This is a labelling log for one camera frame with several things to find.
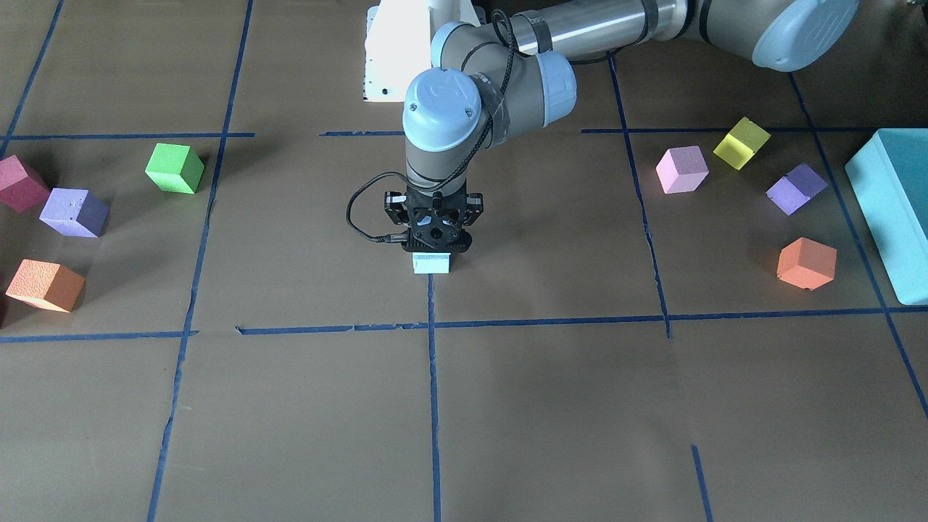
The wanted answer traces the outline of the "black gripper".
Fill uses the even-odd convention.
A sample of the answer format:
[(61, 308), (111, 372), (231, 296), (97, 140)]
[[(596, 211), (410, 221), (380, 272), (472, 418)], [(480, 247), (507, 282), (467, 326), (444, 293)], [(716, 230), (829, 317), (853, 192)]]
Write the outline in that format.
[(484, 211), (481, 193), (467, 193), (466, 187), (450, 195), (430, 196), (413, 189), (405, 193), (387, 191), (384, 210), (405, 232), (390, 234), (387, 242), (400, 244), (407, 252), (467, 252), (473, 237), (464, 227), (473, 225)]

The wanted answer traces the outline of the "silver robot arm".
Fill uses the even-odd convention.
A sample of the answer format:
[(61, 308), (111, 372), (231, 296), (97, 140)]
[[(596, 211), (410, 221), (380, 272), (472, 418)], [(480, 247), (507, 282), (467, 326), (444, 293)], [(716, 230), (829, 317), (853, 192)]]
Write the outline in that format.
[(809, 66), (845, 32), (856, 1), (569, 1), (488, 23), (447, 21), (428, 67), (403, 93), (403, 192), (384, 210), (400, 233), (368, 236), (407, 252), (466, 252), (483, 196), (466, 187), (479, 151), (569, 115), (574, 66), (651, 40), (701, 40), (780, 72)]

